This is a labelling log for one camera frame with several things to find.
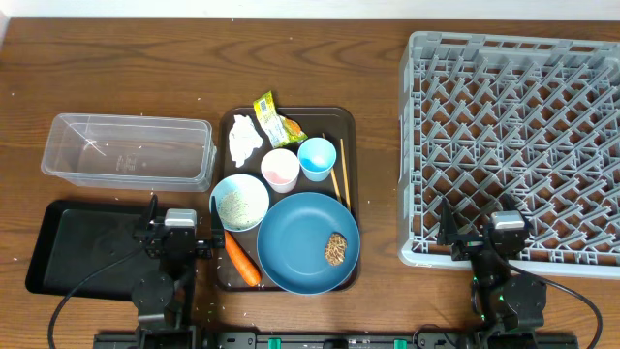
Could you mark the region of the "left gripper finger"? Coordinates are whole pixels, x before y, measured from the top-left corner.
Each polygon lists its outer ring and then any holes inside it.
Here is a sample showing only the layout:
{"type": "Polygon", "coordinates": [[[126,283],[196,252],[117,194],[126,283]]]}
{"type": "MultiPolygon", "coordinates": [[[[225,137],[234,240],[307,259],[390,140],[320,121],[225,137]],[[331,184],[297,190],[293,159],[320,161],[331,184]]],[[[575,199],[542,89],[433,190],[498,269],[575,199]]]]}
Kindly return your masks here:
{"type": "Polygon", "coordinates": [[[217,201],[214,196],[210,197],[211,236],[214,248],[225,247],[225,229],[217,210],[217,201]]]}
{"type": "Polygon", "coordinates": [[[156,211],[158,206],[158,197],[156,195],[151,196],[151,200],[146,207],[143,214],[139,219],[139,229],[148,230],[151,225],[151,221],[156,217],[156,211]]]}

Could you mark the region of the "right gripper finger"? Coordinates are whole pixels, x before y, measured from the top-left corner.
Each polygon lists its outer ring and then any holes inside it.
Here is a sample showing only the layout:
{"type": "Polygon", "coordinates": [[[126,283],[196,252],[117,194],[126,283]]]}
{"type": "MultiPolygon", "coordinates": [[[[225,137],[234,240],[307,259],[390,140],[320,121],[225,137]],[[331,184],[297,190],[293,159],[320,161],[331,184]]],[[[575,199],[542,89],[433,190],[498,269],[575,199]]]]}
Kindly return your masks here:
{"type": "Polygon", "coordinates": [[[517,208],[516,200],[510,194],[504,194],[502,196],[503,211],[518,211],[525,220],[525,228],[532,228],[530,220],[524,215],[524,213],[517,208]]]}
{"type": "Polygon", "coordinates": [[[458,227],[450,208],[449,201],[443,198],[441,201],[440,228],[438,232],[439,242],[456,242],[458,227]]]}

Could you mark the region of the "light blue bowl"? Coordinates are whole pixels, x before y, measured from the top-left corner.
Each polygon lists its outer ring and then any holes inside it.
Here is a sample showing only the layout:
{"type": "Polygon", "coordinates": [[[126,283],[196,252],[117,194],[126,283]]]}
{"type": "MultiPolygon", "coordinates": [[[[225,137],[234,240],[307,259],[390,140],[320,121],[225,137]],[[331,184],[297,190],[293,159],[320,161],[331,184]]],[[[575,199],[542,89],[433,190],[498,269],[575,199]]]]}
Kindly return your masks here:
{"type": "Polygon", "coordinates": [[[217,183],[211,192],[224,228],[230,232],[245,232],[258,226],[270,204],[267,189],[256,177],[233,174],[217,183]]]}

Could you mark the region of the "dark blue plate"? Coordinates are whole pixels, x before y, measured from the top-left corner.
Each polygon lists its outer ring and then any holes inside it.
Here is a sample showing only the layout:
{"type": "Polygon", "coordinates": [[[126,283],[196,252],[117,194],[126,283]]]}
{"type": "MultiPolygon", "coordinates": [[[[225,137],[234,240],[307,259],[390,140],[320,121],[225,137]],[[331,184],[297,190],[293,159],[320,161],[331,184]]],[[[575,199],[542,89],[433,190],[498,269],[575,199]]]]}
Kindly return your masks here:
{"type": "Polygon", "coordinates": [[[266,214],[257,235],[264,273],[280,288],[300,295],[332,291],[354,273],[360,254],[360,232],[352,214],[328,195],[302,192],[288,196],[266,214]],[[344,261],[327,257],[329,239],[347,242],[344,261]]]}

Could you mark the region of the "pink cup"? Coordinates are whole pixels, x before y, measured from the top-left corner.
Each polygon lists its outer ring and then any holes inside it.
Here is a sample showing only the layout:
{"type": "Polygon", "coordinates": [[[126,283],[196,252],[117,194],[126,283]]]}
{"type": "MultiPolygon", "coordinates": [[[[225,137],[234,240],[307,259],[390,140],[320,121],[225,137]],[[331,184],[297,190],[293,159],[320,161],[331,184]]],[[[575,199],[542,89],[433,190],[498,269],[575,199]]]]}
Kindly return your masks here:
{"type": "Polygon", "coordinates": [[[297,156],[290,150],[278,148],[269,151],[261,162],[261,173],[270,187],[277,193],[292,191],[300,171],[297,156]]]}

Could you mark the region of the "white napkin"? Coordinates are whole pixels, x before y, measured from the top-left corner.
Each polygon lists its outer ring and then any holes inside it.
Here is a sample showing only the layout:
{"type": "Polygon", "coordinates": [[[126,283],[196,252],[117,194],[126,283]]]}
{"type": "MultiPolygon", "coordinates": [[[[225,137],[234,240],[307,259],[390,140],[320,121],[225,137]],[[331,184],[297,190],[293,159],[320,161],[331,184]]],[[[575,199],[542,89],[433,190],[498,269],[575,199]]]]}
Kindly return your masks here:
{"type": "Polygon", "coordinates": [[[229,132],[229,150],[235,166],[240,168],[255,149],[262,147],[263,139],[249,115],[236,114],[233,120],[234,124],[229,132]]]}

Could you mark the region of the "yellow green snack wrapper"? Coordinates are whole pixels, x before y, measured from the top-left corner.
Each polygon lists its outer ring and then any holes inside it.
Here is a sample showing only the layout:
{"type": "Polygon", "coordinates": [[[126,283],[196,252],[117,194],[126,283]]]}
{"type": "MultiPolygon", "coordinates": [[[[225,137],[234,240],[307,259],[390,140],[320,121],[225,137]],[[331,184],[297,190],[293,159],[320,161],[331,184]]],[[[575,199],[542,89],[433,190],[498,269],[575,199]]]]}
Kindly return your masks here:
{"type": "Polygon", "coordinates": [[[271,91],[253,102],[256,118],[273,148],[303,143],[307,135],[295,121],[280,115],[271,91]]]}

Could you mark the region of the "light blue cup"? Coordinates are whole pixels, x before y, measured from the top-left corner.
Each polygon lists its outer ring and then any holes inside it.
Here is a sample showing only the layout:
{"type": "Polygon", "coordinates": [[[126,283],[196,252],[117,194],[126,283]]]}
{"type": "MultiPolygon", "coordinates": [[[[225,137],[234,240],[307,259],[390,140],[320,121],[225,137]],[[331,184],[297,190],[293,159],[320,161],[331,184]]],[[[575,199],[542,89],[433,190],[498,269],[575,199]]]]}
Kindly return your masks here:
{"type": "Polygon", "coordinates": [[[330,176],[336,157],[334,145],[324,138],[307,139],[297,151],[304,175],[314,182],[323,181],[330,176]]]}

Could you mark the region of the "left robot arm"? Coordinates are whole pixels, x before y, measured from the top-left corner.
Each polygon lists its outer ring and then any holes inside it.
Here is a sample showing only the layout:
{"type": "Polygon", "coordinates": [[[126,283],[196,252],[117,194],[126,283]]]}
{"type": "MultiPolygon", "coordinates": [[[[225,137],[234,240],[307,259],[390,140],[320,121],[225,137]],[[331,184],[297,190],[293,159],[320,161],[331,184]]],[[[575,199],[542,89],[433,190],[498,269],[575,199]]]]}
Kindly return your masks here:
{"type": "Polygon", "coordinates": [[[157,261],[159,267],[140,276],[131,300],[138,310],[139,349],[207,349],[218,346],[217,336],[191,321],[195,295],[196,261],[210,259],[225,246],[224,230],[217,224],[211,238],[197,237],[197,213],[170,208],[158,214],[153,196],[133,232],[139,252],[157,261]]]}

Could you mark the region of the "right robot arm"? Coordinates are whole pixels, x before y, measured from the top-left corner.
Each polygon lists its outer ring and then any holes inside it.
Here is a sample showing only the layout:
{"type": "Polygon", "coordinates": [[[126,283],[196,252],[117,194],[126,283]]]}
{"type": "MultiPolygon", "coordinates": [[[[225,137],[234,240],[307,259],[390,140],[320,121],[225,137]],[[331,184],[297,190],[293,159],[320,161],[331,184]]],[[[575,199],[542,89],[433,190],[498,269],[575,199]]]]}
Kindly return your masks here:
{"type": "Polygon", "coordinates": [[[536,348],[535,328],[544,324],[546,286],[533,276],[512,274],[508,259],[525,247],[533,229],[506,196],[482,231],[461,233],[449,201],[441,202],[437,243],[450,247],[454,261],[469,261],[474,274],[472,307],[482,324],[460,335],[456,348],[536,348]]]}

